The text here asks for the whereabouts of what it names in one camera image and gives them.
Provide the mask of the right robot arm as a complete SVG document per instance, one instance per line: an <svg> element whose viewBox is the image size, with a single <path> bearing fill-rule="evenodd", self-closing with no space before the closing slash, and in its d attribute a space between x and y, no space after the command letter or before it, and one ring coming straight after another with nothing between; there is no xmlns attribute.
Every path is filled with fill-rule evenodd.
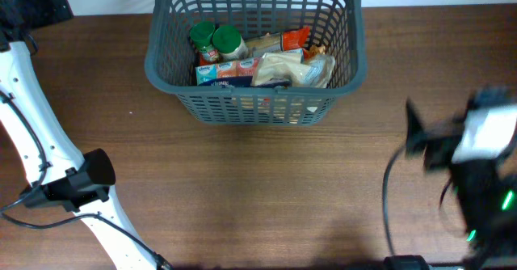
<svg viewBox="0 0 517 270"><path fill-rule="evenodd" d="M458 268L516 266L516 176L502 177L500 166L516 150L516 99L505 87L488 86L472 94L464 114L426 127L414 103L406 101L406 141L392 155L383 175L382 213L389 257L386 269L429 269L423 257L396 255L389 228L388 187L401 154L421 155L425 171L448 170L472 249Z"/></svg>

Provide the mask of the spaghetti pack orange ends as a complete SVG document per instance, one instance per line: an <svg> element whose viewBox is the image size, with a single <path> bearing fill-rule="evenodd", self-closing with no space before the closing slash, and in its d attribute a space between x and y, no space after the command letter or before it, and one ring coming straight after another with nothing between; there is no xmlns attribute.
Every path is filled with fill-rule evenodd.
<svg viewBox="0 0 517 270"><path fill-rule="evenodd" d="M246 40L245 43L249 49L250 57L261 57L265 53L276 53L302 48L310 32L310 27L303 27L298 30L260 36Z"/></svg>

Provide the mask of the beige plastic bag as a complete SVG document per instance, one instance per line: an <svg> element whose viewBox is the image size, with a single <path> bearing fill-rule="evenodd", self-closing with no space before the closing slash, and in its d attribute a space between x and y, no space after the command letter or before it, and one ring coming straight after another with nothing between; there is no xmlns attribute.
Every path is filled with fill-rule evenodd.
<svg viewBox="0 0 517 270"><path fill-rule="evenodd" d="M251 86L326 88L336 61L325 54L305 60L302 53L265 53L259 59Z"/></svg>

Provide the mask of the beige snack bag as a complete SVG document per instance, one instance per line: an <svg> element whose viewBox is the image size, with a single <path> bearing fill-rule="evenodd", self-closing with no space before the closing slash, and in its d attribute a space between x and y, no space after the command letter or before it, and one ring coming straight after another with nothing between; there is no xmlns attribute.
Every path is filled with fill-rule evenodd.
<svg viewBox="0 0 517 270"><path fill-rule="evenodd" d="M288 53L302 53L305 60L325 54L322 46L293 49ZM330 100L321 95L325 88L291 86L255 87L248 95L234 96L232 101L240 110L243 124L298 124L317 123L330 106Z"/></svg>

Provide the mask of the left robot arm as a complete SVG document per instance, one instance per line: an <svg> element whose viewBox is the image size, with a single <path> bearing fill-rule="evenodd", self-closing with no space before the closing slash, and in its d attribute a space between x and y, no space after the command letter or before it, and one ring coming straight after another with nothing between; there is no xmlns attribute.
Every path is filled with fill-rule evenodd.
<svg viewBox="0 0 517 270"><path fill-rule="evenodd" d="M6 215L61 206L71 218L53 227L82 221L118 269L169 269L170 263L147 246L125 214L116 194L116 176L102 149L82 153L68 138L33 69L38 46L31 32L74 16L68 0L1 0L1 123L22 160L28 186L1 208L17 226L37 226Z"/></svg>

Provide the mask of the grey plastic shopping basket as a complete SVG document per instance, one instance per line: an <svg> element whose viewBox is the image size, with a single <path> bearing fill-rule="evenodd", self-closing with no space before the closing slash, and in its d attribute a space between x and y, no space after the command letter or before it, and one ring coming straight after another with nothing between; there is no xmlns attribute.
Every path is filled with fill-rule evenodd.
<svg viewBox="0 0 517 270"><path fill-rule="evenodd" d="M334 68L323 87L204 82L201 56L190 36L202 22L237 29L249 51L246 68L264 53L285 49L287 34L294 31L303 33L297 50L324 48ZM145 73L205 123L311 125L364 82L365 48L361 0L155 0Z"/></svg>

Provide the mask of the tissue multipack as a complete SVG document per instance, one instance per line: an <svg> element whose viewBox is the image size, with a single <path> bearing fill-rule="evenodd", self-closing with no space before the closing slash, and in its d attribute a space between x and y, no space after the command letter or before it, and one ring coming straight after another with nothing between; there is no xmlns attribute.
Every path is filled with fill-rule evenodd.
<svg viewBox="0 0 517 270"><path fill-rule="evenodd" d="M195 68L197 85L249 87L259 61L259 57L252 57L198 66Z"/></svg>

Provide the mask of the green lid jar plain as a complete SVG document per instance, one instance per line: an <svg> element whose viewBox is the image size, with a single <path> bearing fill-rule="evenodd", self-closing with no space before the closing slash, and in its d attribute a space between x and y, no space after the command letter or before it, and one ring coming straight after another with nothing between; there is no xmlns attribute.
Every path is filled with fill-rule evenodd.
<svg viewBox="0 0 517 270"><path fill-rule="evenodd" d="M242 60L249 53L240 32L231 25L219 26L213 34L212 43L224 61Z"/></svg>

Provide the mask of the green lid jar with label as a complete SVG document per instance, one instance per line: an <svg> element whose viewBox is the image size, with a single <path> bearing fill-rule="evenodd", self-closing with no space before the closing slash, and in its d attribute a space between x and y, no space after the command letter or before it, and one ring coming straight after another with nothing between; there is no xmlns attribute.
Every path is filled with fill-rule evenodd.
<svg viewBox="0 0 517 270"><path fill-rule="evenodd" d="M220 54L212 43L212 37L216 30L214 23L203 21L190 30L190 37L201 57L207 62L218 62Z"/></svg>

